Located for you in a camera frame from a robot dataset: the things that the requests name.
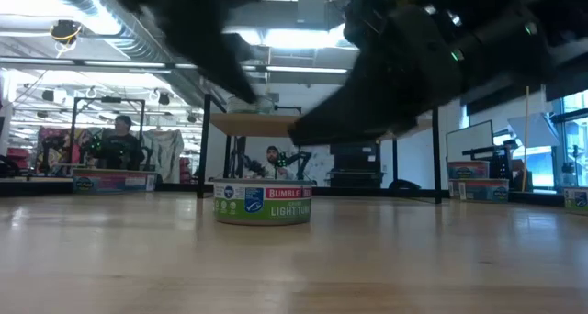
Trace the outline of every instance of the table surface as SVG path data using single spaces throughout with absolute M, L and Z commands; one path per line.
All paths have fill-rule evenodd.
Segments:
M 2 314 L 585 313 L 588 217 L 315 197 L 308 224 L 194 194 L 0 199 Z

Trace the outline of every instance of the bumble bee label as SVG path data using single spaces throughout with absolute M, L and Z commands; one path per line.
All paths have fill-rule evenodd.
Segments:
M 309 219 L 311 216 L 310 185 L 217 183 L 214 193 L 217 218 L 292 220 Z

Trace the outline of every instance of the man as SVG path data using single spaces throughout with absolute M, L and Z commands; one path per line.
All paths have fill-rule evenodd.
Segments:
M 266 170 L 266 178 L 276 180 L 294 180 L 294 173 L 286 167 L 278 167 L 277 159 L 279 158 L 279 150 L 277 147 L 271 145 L 266 150 L 267 163 L 261 163 Z M 250 173 L 250 177 L 260 178 L 259 174 L 255 172 Z
M 107 169 L 138 170 L 139 164 L 145 159 L 139 140 L 129 134 L 131 125 L 129 116 L 118 116 L 115 119 L 115 135 L 107 138 L 104 143 Z

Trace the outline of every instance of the colorful box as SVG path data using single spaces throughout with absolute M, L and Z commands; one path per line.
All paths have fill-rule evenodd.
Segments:
M 503 179 L 458 180 L 459 199 L 507 203 L 509 181 Z
M 564 188 L 563 197 L 567 209 L 588 212 L 588 188 Z
M 490 163 L 481 161 L 447 163 L 449 180 L 488 179 Z
M 73 192 L 92 195 L 152 192 L 156 180 L 154 172 L 74 169 Z

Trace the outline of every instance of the blue fish logo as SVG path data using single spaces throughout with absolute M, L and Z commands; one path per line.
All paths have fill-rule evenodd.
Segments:
M 256 213 L 264 208 L 264 189 L 263 188 L 246 188 L 245 189 L 245 212 Z
M 585 207 L 588 205 L 588 196 L 585 192 L 577 192 L 575 197 L 577 207 Z
M 264 207 L 264 203 L 260 201 L 254 201 L 252 203 L 247 203 L 245 205 L 245 212 L 247 213 L 255 213 L 259 212 Z

